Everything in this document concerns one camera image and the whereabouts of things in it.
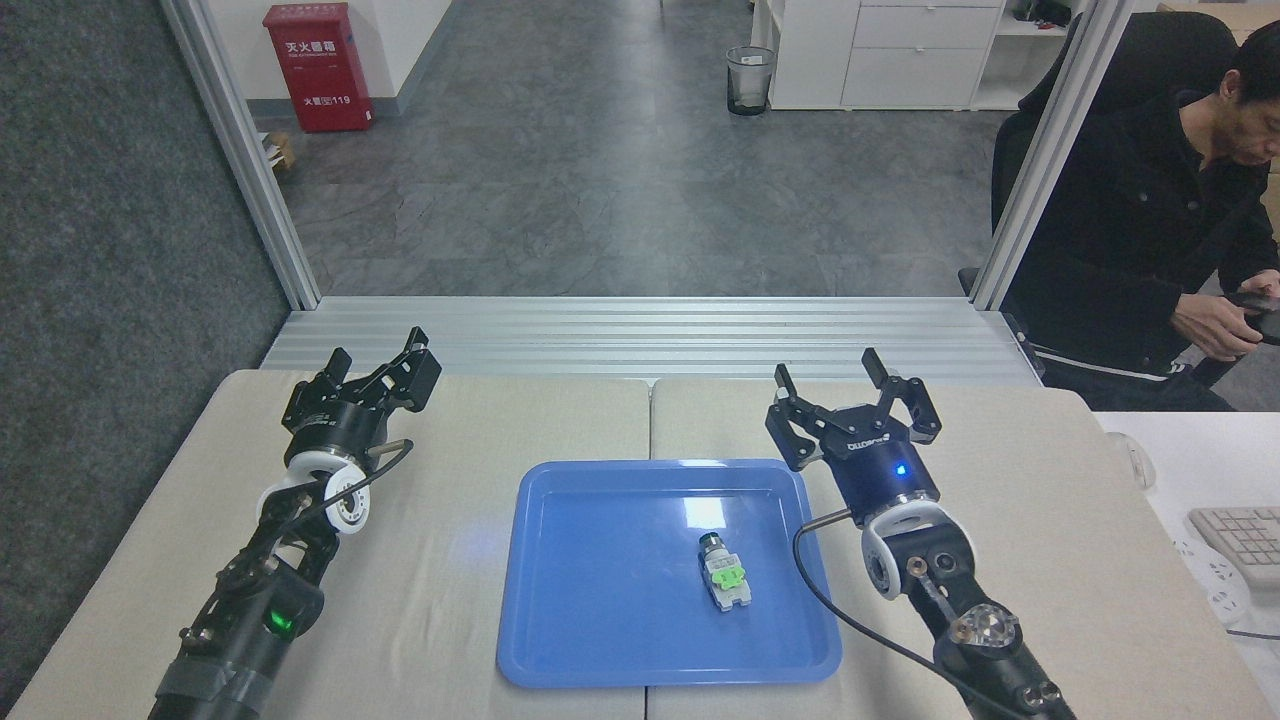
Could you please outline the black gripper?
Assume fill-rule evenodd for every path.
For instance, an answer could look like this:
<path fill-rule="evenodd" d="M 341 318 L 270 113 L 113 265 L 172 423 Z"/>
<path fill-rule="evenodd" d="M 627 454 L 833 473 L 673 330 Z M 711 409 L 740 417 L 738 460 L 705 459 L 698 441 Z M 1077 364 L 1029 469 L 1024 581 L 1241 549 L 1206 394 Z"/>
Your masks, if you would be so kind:
<path fill-rule="evenodd" d="M 371 464 L 369 450 L 387 441 L 387 418 L 396 409 L 420 413 L 440 377 L 442 365 L 429 338 L 413 327 L 403 351 L 374 373 L 342 388 L 351 356 L 335 348 L 311 380 L 301 380 L 285 406 L 283 427 L 292 434 L 283 461 L 307 451 L 340 455 Z"/>
<path fill-rule="evenodd" d="M 924 382 L 890 374 L 873 347 L 861 365 L 879 398 L 870 415 L 873 430 L 886 429 L 895 401 L 910 413 L 908 429 L 892 429 L 870 439 L 851 438 L 851 409 L 829 410 L 799 397 L 783 363 L 774 369 L 778 392 L 765 415 L 768 429 L 792 471 L 823 459 L 844 502 L 856 521 L 868 521 L 916 498 L 940 500 L 940 491 L 913 443 L 931 445 L 942 424 Z"/>

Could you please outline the person's right hand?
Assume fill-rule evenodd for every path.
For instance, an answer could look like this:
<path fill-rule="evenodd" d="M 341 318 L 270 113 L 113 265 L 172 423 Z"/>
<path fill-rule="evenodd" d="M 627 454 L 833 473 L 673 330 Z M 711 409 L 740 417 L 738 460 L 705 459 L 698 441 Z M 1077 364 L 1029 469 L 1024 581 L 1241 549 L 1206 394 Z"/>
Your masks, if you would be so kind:
<path fill-rule="evenodd" d="M 1170 324 L 1206 357 L 1224 363 L 1252 354 L 1263 338 L 1248 325 L 1242 307 L 1220 296 L 1181 293 Z"/>

